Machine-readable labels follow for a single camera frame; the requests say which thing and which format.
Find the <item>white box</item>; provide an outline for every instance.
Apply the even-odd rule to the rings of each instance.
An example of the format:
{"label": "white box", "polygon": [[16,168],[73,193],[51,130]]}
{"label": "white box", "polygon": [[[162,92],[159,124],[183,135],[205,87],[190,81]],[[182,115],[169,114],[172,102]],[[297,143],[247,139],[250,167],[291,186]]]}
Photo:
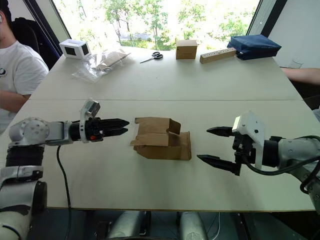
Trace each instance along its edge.
{"label": "white box", "polygon": [[63,55],[66,58],[84,59],[91,54],[86,41],[67,39],[59,43]]}

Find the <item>wooden block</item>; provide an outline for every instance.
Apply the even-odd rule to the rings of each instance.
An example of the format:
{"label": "wooden block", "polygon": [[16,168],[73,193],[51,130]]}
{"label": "wooden block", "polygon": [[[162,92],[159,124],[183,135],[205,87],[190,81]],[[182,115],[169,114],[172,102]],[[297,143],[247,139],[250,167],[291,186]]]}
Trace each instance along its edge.
{"label": "wooden block", "polygon": [[233,57],[235,53],[236,53],[236,49],[234,49],[233,47],[219,50],[219,51],[209,52],[206,54],[202,54],[200,56],[200,63],[207,64],[220,59]]}

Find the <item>black cable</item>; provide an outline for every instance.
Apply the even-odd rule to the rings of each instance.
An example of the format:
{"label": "black cable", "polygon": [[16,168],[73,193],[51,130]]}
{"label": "black cable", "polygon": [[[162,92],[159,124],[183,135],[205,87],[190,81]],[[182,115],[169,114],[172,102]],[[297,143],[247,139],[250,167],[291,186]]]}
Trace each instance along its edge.
{"label": "black cable", "polygon": [[70,201],[70,194],[69,194],[69,187],[68,187],[68,180],[67,180],[67,175],[64,170],[64,167],[61,164],[60,157],[59,157],[59,152],[60,152],[61,145],[58,146],[56,149],[56,160],[58,161],[59,167],[61,168],[63,178],[64,178],[64,184],[65,184],[65,191],[66,191],[66,199],[68,201],[68,228],[65,233],[65,240],[68,239],[70,229],[71,229],[71,201]]}
{"label": "black cable", "polygon": [[[219,214],[220,214],[220,212],[217,212],[217,213],[216,213],[216,216],[215,216],[215,218],[214,218],[214,220],[213,220],[212,223],[214,223],[214,222],[216,221],[216,218],[218,217]],[[216,231],[215,231],[215,233],[213,234],[213,236],[208,236],[209,240],[212,240],[215,236],[217,236],[218,231],[219,231],[219,222],[218,222],[218,227],[216,228]]]}
{"label": "black cable", "polygon": [[209,227],[208,230],[206,231],[206,234],[208,234],[209,231],[211,230],[212,226],[214,225],[214,223],[215,223],[215,221],[216,221],[216,218],[218,217],[218,214],[219,214],[219,213],[217,213],[217,214],[215,215],[215,217],[213,218],[210,227]]}
{"label": "black cable", "polygon": [[280,174],[284,174],[284,173],[287,173],[287,172],[291,172],[293,170],[296,170],[296,169],[302,167],[303,165],[310,164],[310,163],[312,163],[314,161],[319,160],[319,156],[316,156],[316,157],[309,158],[307,160],[301,161],[301,162],[299,162],[297,164],[284,167],[284,168],[282,168],[280,170],[263,171],[263,170],[260,170],[258,168],[255,168],[254,166],[252,166],[251,163],[248,161],[248,158],[247,158],[246,155],[242,155],[241,158],[242,158],[244,164],[247,165],[249,169],[251,169],[252,171],[256,172],[257,174],[266,175],[266,176],[275,176],[275,175],[280,175]]}
{"label": "black cable", "polygon": [[22,239],[20,233],[15,228],[8,226],[8,225],[2,225],[2,227],[5,229],[10,229],[12,232],[14,232],[17,235],[18,240]]}
{"label": "black cable", "polygon": [[305,187],[312,181],[312,179],[317,177],[319,170],[320,170],[320,160],[316,164],[313,171],[309,174],[309,176],[301,183],[301,185],[300,185],[301,192],[303,192],[305,194],[309,194],[308,191],[305,190]]}
{"label": "black cable", "polygon": [[317,139],[320,142],[320,136],[315,136],[315,135],[301,136],[295,139]]}

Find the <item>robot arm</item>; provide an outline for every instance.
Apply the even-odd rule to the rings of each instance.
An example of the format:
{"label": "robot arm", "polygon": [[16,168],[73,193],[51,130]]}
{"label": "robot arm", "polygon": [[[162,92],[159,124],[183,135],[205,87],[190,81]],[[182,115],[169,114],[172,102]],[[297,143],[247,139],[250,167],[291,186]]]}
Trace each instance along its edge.
{"label": "robot arm", "polygon": [[[207,130],[218,136],[234,137],[232,148],[235,150],[235,163],[212,155],[198,157],[215,168],[230,171],[237,176],[240,175],[242,164],[258,174],[292,174],[302,182],[301,191],[309,194],[320,214],[320,137],[285,139],[272,136],[270,140],[265,140],[264,129],[264,124],[252,112],[247,112],[235,119],[233,127],[213,127]],[[262,165],[277,167],[278,171],[263,171]]]}
{"label": "robot arm", "polygon": [[47,184],[39,181],[45,145],[99,142],[128,131],[125,120],[95,117],[99,109],[100,104],[89,99],[79,121],[47,122],[31,117],[10,128],[12,142],[5,167],[0,169],[0,239],[25,239],[31,217],[47,206]]}

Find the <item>white device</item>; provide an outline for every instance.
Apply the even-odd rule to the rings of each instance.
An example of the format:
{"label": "white device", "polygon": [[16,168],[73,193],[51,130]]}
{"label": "white device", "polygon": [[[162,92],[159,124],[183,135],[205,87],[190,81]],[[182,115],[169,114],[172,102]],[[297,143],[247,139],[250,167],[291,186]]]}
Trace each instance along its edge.
{"label": "white device", "polygon": [[59,43],[59,46],[66,58],[83,60],[91,54],[86,41],[67,39]]}
{"label": "white device", "polygon": [[256,150],[255,167],[261,169],[265,143],[265,125],[258,120],[253,112],[248,111],[235,118],[232,132],[248,135],[253,140],[252,145]]}

